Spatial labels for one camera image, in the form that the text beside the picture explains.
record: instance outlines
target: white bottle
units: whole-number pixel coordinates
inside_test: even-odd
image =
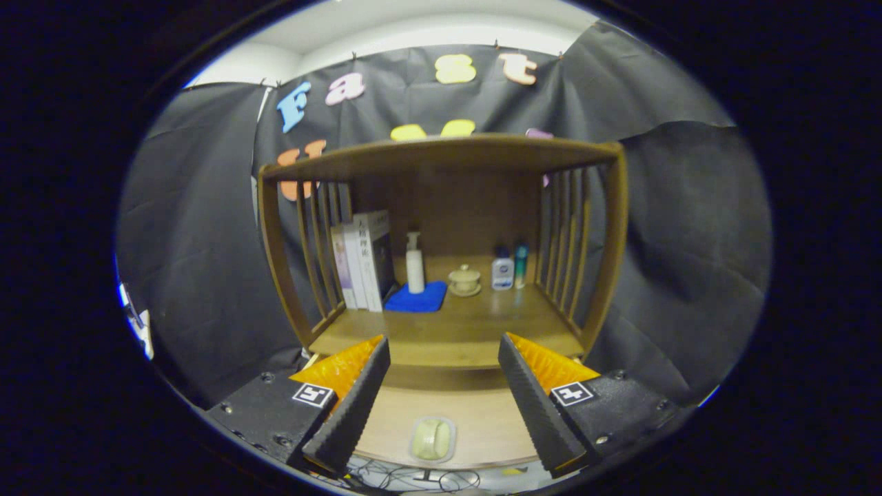
[[[422,274],[422,252],[416,249],[416,237],[418,232],[407,233],[407,291],[412,295],[418,295],[426,290],[426,280]]]
[[[490,265],[490,287],[496,291],[511,289],[514,285],[514,260],[509,258],[508,250],[497,248],[497,258]]]

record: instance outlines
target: small ceramic cup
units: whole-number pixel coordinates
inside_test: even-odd
[[[478,279],[481,273],[476,270],[469,270],[468,265],[461,265],[460,270],[454,270],[449,275],[453,289],[462,294],[474,291],[478,287]]]

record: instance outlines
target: blue cloth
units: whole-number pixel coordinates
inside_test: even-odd
[[[405,284],[404,288],[389,297],[385,309],[391,312],[437,312],[444,302],[446,293],[447,283],[444,281],[426,284],[426,290],[418,295],[411,295],[407,284]]]

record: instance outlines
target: shelf board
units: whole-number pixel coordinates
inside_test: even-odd
[[[369,143],[333,150],[288,166],[269,165],[262,175],[270,181],[345,182],[357,177],[415,171],[541,174],[612,162],[621,149],[619,143],[596,145],[573,139],[487,133]]]
[[[410,455],[414,424],[421,417],[444,417],[456,425],[453,457],[447,462],[421,462]],[[417,391],[383,385],[355,454],[436,470],[474,470],[538,459],[508,387]]]
[[[332,355],[377,334],[389,338],[392,366],[498,369],[504,332],[523,336],[568,357],[583,354],[570,326],[533,284],[474,297],[447,292],[433,313],[346,310],[309,346]]]

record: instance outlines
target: white book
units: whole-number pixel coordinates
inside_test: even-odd
[[[353,308],[367,308],[368,298],[364,294],[362,264],[358,256],[358,230],[355,224],[343,224],[343,241],[346,243],[346,259],[349,262],[349,277],[352,278],[352,291],[355,293]]]
[[[349,274],[349,260],[346,258],[346,240],[343,239],[343,226],[331,227],[331,244],[333,245],[333,260],[337,264],[337,275],[340,279],[340,289],[343,290],[343,301],[347,308],[358,308],[355,302],[355,290],[352,288],[352,276]]]
[[[355,214],[352,222],[358,230],[358,254],[368,310],[382,312],[383,301],[396,286],[392,268],[389,212],[378,210]]]

